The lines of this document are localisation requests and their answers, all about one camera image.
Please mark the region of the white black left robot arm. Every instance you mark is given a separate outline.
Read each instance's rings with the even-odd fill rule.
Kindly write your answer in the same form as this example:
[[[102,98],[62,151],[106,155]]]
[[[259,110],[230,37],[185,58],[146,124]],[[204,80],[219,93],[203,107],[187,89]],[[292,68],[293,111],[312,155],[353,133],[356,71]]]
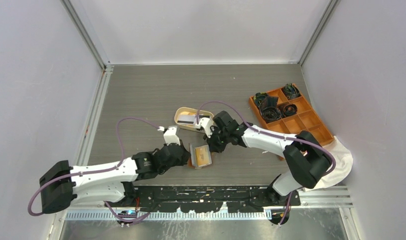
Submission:
[[[61,160],[39,179],[42,213],[57,213],[71,205],[91,202],[129,207],[137,199],[133,182],[186,165],[190,157],[183,144],[171,143],[104,164],[70,166],[67,160]]]

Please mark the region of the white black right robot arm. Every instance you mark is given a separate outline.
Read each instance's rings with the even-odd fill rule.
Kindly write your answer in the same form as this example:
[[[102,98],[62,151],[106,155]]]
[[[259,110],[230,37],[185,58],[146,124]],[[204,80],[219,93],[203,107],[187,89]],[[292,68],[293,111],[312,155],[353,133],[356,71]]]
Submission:
[[[232,144],[260,149],[285,159],[288,171],[273,180],[268,192],[269,201],[277,206],[286,201],[292,191],[313,189],[335,165],[332,155],[305,130],[299,134],[275,132],[246,121],[238,123],[226,111],[213,118],[204,117],[199,124],[212,153],[221,153]]]

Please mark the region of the brown leather card holder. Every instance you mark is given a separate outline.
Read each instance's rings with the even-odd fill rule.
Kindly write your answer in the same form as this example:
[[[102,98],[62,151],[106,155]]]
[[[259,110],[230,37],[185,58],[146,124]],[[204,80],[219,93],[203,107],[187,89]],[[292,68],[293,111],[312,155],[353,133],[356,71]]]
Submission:
[[[190,143],[189,150],[191,154],[188,160],[189,167],[194,169],[201,169],[213,163],[212,155],[207,144],[202,146],[194,146]]]

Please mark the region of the cream oval tray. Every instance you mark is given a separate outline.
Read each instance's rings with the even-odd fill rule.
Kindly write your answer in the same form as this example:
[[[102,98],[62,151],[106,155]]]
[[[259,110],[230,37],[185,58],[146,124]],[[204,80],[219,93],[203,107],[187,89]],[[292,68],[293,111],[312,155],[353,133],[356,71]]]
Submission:
[[[214,126],[214,115],[205,110],[197,110],[189,107],[180,107],[174,116],[175,123],[182,129],[204,133],[211,137]]]

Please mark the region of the gold card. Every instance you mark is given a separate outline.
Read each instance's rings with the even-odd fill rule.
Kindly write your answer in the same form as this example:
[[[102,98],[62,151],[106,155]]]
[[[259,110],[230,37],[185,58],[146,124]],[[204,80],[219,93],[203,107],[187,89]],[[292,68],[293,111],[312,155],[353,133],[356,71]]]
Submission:
[[[199,146],[195,149],[196,164],[205,167],[212,164],[211,153],[208,145]]]

